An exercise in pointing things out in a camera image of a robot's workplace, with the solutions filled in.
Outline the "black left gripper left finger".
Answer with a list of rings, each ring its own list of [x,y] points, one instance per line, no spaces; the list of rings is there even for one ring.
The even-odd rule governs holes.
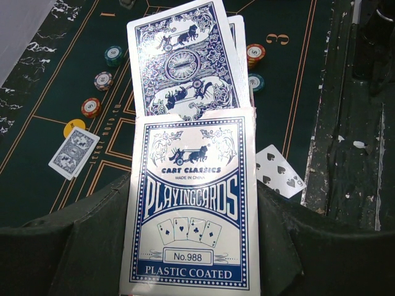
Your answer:
[[[1,295],[118,295],[130,176],[1,228]]]

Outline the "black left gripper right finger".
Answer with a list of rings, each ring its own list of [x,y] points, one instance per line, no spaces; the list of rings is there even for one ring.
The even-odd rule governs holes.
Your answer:
[[[261,295],[394,295],[394,231],[320,215],[257,183]]]

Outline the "six of spades card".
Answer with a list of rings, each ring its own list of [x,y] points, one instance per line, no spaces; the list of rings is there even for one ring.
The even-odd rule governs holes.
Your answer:
[[[305,182],[273,144],[256,154],[256,176],[287,199],[306,188]]]

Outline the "blue backed playing card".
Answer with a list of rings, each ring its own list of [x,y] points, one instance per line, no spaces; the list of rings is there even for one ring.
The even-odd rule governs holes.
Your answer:
[[[74,127],[49,161],[49,167],[65,179],[71,180],[77,171],[84,166],[99,140],[99,136],[79,127]]]

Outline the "blue playing card deck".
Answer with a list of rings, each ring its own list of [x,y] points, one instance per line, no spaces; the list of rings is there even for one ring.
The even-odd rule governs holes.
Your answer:
[[[259,295],[252,107],[136,120],[119,290]]]

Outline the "yellow big blind button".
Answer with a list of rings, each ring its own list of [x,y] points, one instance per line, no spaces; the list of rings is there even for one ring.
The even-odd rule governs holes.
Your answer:
[[[86,125],[83,120],[73,119],[69,121],[64,127],[64,131],[63,131],[64,138],[67,138],[75,127],[81,128],[83,130],[86,129]]]

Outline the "orange chips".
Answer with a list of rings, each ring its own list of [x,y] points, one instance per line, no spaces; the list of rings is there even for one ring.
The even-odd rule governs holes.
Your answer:
[[[253,43],[246,47],[247,68],[253,69],[266,55],[266,50],[261,44]]]
[[[94,118],[101,112],[101,103],[99,99],[91,97],[85,100],[81,106],[82,114],[87,118]]]

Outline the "green chips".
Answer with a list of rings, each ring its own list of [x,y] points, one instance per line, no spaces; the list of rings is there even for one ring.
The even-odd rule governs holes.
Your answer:
[[[264,78],[259,74],[250,73],[248,75],[248,82],[254,93],[258,93],[265,88]]]
[[[108,47],[104,53],[106,64],[109,67],[117,67],[123,60],[123,49],[120,46]]]

